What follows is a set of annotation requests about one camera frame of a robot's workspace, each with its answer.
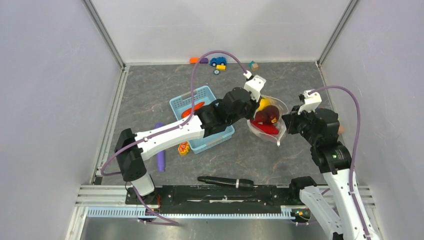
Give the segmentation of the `dark red toy beet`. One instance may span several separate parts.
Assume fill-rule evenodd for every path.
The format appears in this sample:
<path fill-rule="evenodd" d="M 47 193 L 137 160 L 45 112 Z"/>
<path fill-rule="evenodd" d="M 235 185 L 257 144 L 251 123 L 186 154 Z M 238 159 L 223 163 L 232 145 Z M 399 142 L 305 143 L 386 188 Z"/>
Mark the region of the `dark red toy beet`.
<path fill-rule="evenodd" d="M 255 114 L 254 121 L 257 123 L 275 124 L 278 122 L 280 116 L 279 109 L 274 105 L 265 107 L 262 111 L 258 111 Z"/>

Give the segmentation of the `clear polka dot zip bag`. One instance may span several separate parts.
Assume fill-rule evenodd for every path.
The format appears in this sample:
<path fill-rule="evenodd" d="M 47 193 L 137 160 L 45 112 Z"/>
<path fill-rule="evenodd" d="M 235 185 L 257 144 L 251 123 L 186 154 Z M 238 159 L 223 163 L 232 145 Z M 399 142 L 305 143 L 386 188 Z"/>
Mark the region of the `clear polka dot zip bag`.
<path fill-rule="evenodd" d="M 287 131 L 282 115 L 288 112 L 287 105 L 280 99 L 262 95 L 253 119 L 247 120 L 247 126 L 258 138 L 280 147 Z"/>

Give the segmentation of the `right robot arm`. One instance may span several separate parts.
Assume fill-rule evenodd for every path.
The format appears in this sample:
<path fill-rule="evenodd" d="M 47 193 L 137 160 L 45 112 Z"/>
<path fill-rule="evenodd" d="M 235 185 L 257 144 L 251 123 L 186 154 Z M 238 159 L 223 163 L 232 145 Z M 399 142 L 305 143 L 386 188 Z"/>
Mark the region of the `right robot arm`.
<path fill-rule="evenodd" d="M 310 145 L 311 158 L 323 175 L 335 206 L 324 199 L 310 176 L 297 177 L 289 185 L 289 199 L 305 204 L 329 240 L 380 239 L 359 194 L 353 158 L 338 140 L 339 117 L 331 109 L 301 110 L 296 105 L 282 116 L 288 134 L 300 134 Z"/>

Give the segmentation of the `yellow toy pear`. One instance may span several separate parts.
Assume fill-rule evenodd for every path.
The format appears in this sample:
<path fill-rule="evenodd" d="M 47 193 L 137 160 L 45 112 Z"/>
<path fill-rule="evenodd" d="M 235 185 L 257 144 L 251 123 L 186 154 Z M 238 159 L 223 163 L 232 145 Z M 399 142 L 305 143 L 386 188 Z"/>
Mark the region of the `yellow toy pear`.
<path fill-rule="evenodd" d="M 271 102 L 268 98 L 261 98 L 260 102 L 259 102 L 259 106 L 257 108 L 257 111 L 262 111 L 264 108 L 266 108 L 267 106 L 271 105 Z"/>

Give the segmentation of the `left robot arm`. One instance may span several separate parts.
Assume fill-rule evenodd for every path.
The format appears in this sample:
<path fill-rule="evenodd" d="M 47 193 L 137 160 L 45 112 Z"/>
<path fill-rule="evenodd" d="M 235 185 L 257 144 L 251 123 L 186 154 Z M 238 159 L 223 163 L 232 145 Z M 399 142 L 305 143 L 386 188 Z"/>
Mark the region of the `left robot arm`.
<path fill-rule="evenodd" d="M 240 119 L 253 118 L 260 99 L 260 90 L 236 87 L 179 121 L 141 133 L 124 130 L 115 149 L 123 180 L 131 183 L 145 204 L 153 203 L 157 190 L 145 160 L 180 143 L 221 133 Z"/>

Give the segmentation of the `red toy chili pepper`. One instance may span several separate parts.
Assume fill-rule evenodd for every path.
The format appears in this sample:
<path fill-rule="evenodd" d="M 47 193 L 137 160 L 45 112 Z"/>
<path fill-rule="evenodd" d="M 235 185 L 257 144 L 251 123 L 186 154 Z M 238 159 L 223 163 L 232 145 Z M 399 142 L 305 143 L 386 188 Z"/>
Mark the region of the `red toy chili pepper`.
<path fill-rule="evenodd" d="M 273 124 L 260 124 L 255 121 L 250 121 L 250 123 L 265 134 L 277 135 L 280 133 L 280 131 Z"/>

